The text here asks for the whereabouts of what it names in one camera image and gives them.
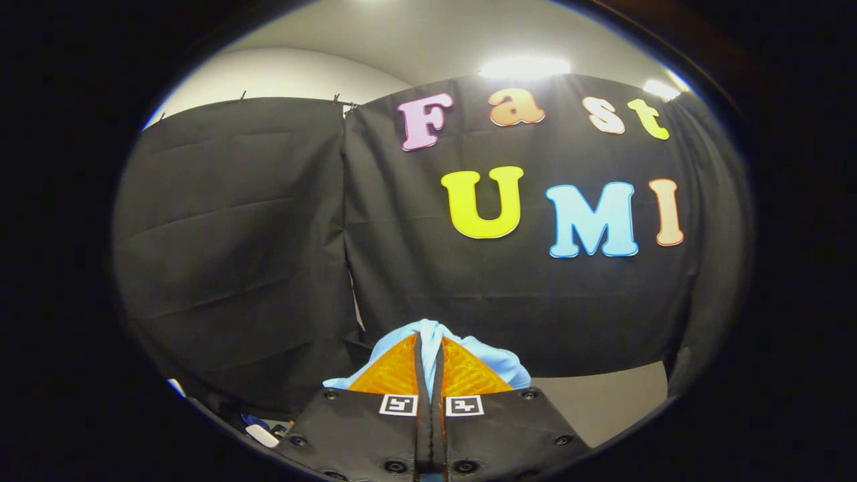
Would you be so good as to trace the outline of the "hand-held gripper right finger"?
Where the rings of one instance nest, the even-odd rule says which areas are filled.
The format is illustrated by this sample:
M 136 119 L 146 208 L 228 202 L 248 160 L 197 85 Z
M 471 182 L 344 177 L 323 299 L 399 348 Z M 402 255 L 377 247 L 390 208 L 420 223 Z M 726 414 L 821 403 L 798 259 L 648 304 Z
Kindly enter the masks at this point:
M 431 480 L 547 481 L 592 448 L 545 391 L 511 382 L 444 337 L 431 410 Z

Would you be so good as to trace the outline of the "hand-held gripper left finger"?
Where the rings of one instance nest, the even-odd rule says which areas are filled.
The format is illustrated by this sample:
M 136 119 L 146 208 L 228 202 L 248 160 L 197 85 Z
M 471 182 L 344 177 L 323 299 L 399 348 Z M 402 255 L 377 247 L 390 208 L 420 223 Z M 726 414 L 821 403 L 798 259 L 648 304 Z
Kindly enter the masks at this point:
M 431 402 L 411 333 L 346 388 L 322 388 L 275 447 L 302 469 L 342 481 L 419 481 L 431 472 Z

